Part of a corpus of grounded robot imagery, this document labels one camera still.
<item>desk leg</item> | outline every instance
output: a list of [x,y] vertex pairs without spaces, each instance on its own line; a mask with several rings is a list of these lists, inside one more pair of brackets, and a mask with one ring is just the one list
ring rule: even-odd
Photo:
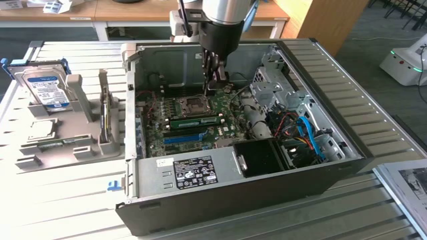
[[98,41],[109,42],[107,22],[95,21],[94,28],[95,28],[97,35],[98,35]]
[[277,21],[270,34],[271,39],[279,39],[282,36],[283,29],[286,27],[286,21]]

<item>gray floor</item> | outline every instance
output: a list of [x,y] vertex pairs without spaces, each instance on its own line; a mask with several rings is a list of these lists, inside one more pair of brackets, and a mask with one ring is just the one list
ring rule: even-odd
[[[409,47],[417,40],[353,40],[376,37],[416,38],[427,33],[427,27],[418,31],[412,30],[414,21],[406,30],[402,30],[408,18],[401,19],[401,13],[396,11],[389,19],[385,19],[388,9],[384,9],[384,4],[378,1],[373,8],[365,10],[337,59],[389,113],[400,115],[427,143],[427,104],[420,97],[418,88],[402,86],[380,68],[390,50]],[[133,37],[142,38],[138,32],[131,33]],[[155,34],[150,30],[146,33],[151,37]],[[0,58],[22,58],[33,40],[97,41],[98,37],[93,28],[0,28]],[[10,82],[7,74],[0,71],[0,98]],[[422,87],[422,91],[427,96],[427,87]]]

